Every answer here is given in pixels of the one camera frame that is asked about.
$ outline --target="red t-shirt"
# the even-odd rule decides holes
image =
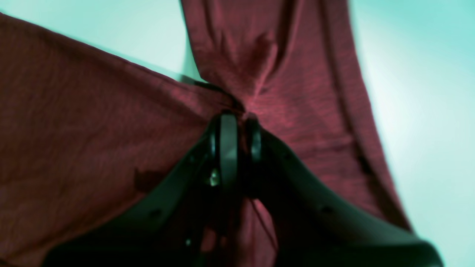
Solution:
[[[201,77],[240,105],[0,14],[0,266],[40,266],[52,247],[127,210],[222,109],[240,119],[257,114],[336,193],[410,229],[373,121],[346,1],[182,5]],[[135,170],[154,175],[137,178]],[[271,267],[275,237],[264,227],[272,230],[272,221],[255,206],[243,201],[241,225],[229,239],[235,245],[226,246],[239,249],[240,267]]]

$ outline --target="maroon shirt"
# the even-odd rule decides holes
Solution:
[[[239,107],[221,92],[0,14],[0,266],[40,266],[53,246],[124,212],[226,108],[240,120],[257,114],[336,193],[410,229],[361,78],[346,1],[182,5],[201,77]],[[136,169],[154,175],[137,178]],[[271,267],[272,221],[254,205],[243,201],[241,225],[224,246],[239,253],[240,267]],[[214,248],[212,236],[208,229],[203,250]]]

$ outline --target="wrinkled fabric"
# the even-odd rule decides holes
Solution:
[[[257,114],[342,198],[409,229],[386,165],[343,0],[182,0],[201,77],[179,83],[0,14],[0,266],[37,267],[52,247],[140,201],[210,119]],[[137,177],[138,171],[153,176]],[[244,199],[229,266],[271,267],[273,223]],[[207,229],[203,250],[213,249]]]

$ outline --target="light blue background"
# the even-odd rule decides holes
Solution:
[[[475,0],[353,0],[350,8],[407,214],[446,266],[475,267]],[[0,10],[174,79],[200,79],[178,0],[0,0]]]

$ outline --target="metal screw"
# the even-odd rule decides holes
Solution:
[[[217,169],[211,171],[211,176],[209,177],[209,185],[214,187],[219,185],[219,172]]]

